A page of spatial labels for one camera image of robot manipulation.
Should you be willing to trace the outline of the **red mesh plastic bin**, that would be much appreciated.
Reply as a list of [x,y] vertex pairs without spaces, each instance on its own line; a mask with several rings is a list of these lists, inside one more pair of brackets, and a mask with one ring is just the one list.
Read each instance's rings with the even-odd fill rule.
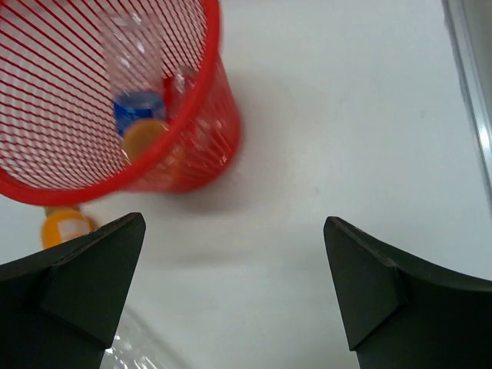
[[3,1],[1,193],[62,206],[210,184],[241,138],[220,47],[218,1]]

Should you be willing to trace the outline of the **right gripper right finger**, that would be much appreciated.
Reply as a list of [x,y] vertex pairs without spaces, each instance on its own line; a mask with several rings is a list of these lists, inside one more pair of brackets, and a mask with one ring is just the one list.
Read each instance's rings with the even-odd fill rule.
[[489,368],[491,282],[379,241],[342,218],[324,243],[361,368]]

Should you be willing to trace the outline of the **orange juice bottle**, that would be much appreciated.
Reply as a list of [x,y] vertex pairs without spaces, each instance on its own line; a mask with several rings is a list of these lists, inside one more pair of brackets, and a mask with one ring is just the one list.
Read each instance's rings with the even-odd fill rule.
[[44,207],[45,220],[41,226],[44,249],[65,243],[95,230],[92,220],[86,217],[78,205]]
[[134,122],[121,140],[121,151],[126,161],[132,163],[166,131],[168,125],[162,119],[144,118]]

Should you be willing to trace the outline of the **aluminium table rail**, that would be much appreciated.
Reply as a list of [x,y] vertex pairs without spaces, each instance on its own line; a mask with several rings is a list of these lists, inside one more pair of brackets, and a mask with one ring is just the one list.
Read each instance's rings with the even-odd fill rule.
[[465,105],[491,186],[491,2],[443,1]]

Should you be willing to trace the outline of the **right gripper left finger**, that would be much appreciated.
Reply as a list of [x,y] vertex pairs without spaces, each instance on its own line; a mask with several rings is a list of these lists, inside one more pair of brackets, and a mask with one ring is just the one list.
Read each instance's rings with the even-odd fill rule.
[[113,343],[146,224],[134,212],[1,266],[1,366],[98,368]]

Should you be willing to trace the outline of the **clear blue-label bottle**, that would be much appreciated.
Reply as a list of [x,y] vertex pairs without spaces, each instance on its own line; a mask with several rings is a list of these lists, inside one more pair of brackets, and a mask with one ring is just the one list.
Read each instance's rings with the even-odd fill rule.
[[137,120],[174,117],[195,86],[196,54],[191,35],[168,13],[141,12],[101,16],[115,130],[119,138]]

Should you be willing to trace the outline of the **clear crinkled plastic bottle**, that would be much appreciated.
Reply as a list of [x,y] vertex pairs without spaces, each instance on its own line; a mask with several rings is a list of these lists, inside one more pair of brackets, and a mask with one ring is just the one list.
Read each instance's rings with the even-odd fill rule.
[[140,315],[126,305],[113,343],[105,350],[100,368],[179,369],[191,366],[161,340]]

